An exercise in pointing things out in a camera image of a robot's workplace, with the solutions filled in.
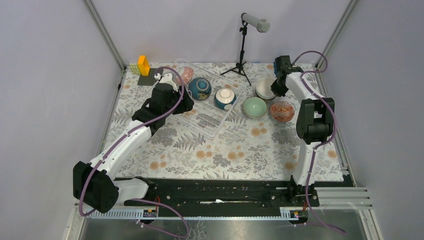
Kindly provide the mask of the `pink floral bowl leaf interior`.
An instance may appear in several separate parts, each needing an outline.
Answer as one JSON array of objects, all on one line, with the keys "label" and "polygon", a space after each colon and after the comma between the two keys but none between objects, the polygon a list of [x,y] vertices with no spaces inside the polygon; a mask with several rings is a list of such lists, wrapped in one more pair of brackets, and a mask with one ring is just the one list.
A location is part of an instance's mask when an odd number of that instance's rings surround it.
[{"label": "pink floral bowl leaf interior", "polygon": [[179,66],[176,71],[181,76],[185,85],[191,81],[194,75],[194,69],[188,66]]}]

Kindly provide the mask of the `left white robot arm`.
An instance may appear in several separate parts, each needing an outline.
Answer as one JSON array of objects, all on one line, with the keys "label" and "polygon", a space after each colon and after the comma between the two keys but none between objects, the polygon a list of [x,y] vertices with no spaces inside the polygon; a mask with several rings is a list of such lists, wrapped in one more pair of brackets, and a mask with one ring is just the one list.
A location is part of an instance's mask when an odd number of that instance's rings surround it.
[{"label": "left white robot arm", "polygon": [[117,180],[117,173],[135,150],[166,123],[168,116],[189,112],[193,106],[185,85],[155,85],[151,97],[133,114],[120,136],[91,161],[79,161],[73,167],[73,197],[100,213],[133,199],[144,206],[152,204],[155,192],[148,183],[139,177]]}]

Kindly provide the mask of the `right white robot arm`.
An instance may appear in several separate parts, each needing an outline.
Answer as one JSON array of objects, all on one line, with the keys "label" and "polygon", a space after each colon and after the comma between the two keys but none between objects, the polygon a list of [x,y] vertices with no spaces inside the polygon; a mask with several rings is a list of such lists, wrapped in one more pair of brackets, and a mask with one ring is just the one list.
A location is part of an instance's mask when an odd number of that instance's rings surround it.
[{"label": "right white robot arm", "polygon": [[294,65],[290,56],[278,56],[273,68],[275,81],[271,85],[271,91],[278,97],[292,92],[300,104],[295,126],[296,134],[301,140],[299,159],[286,193],[287,201],[293,206],[299,206],[314,189],[318,147],[332,139],[335,130],[335,101],[317,93],[304,79],[306,72]]}]

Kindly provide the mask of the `white ribbed bowl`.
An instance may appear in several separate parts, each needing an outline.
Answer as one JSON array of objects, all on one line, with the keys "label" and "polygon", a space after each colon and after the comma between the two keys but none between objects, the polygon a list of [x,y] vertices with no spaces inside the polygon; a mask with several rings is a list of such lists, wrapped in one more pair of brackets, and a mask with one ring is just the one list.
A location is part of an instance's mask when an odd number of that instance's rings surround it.
[{"label": "white ribbed bowl", "polygon": [[272,77],[263,77],[257,81],[255,84],[255,93],[259,98],[263,100],[272,100],[276,97],[273,93],[271,86],[274,83],[275,79]]}]

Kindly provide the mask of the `light green celadon bowl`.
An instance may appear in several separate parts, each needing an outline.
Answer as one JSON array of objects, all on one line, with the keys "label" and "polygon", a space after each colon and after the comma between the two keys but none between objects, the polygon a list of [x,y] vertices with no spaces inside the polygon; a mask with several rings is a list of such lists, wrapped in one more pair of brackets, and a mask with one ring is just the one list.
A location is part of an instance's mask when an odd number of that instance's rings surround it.
[{"label": "light green celadon bowl", "polygon": [[261,118],[267,113],[266,102],[259,97],[249,97],[243,104],[242,109],[249,118]]}]

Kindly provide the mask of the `red orange patterned bowl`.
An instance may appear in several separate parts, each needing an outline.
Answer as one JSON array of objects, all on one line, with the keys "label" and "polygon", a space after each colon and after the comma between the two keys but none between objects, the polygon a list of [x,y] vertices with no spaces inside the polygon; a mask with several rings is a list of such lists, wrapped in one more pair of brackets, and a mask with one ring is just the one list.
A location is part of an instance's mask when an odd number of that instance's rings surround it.
[{"label": "red orange patterned bowl", "polygon": [[286,101],[278,101],[271,105],[270,113],[274,120],[279,123],[291,121],[295,116],[295,109]]}]

